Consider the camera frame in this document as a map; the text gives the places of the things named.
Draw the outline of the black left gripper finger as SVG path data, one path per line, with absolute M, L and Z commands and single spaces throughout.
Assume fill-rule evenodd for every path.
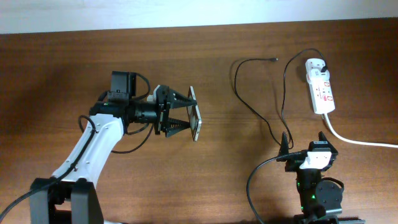
M 183 107 L 189 107 L 189 106 L 196 106 L 197 101 L 189 98 L 187 96 L 182 95 L 181 93 L 170 89 L 170 108 L 171 109 L 177 109 L 177 108 L 183 108 Z
M 169 118 L 164 124 L 165 137 L 169 138 L 174 134 L 177 134 L 185 129 L 190 128 L 188 121 L 182 121 L 179 119 Z

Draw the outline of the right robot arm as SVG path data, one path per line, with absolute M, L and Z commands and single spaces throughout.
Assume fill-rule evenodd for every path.
M 318 140 L 310 142 L 308 149 L 290 152 L 285 133 L 279 149 L 278 162 L 285 162 L 286 172 L 295 172 L 296 188 L 300 196 L 301 214 L 294 223 L 365 223 L 360 218 L 339 218 L 342 214 L 344 183 L 323 172 L 332 167 L 338 151 L 318 133 Z

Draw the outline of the black smartphone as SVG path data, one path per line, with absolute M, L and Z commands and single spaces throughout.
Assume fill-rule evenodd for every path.
M 198 141 L 198 137 L 201 130 L 202 119 L 200 110 L 197 104 L 189 106 L 187 108 L 188 118 L 190 122 L 190 129 L 192 132 L 192 138 L 194 141 Z

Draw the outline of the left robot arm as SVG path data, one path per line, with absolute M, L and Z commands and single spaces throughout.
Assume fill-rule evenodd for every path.
M 37 178 L 29 199 L 31 223 L 105 224 L 96 193 L 100 173 L 131 123 L 150 126 L 171 137 L 190 129 L 198 139 L 201 117 L 193 88 L 183 95 L 166 85 L 136 96 L 138 73 L 113 72 L 111 88 L 86 116 L 82 136 L 49 179 Z

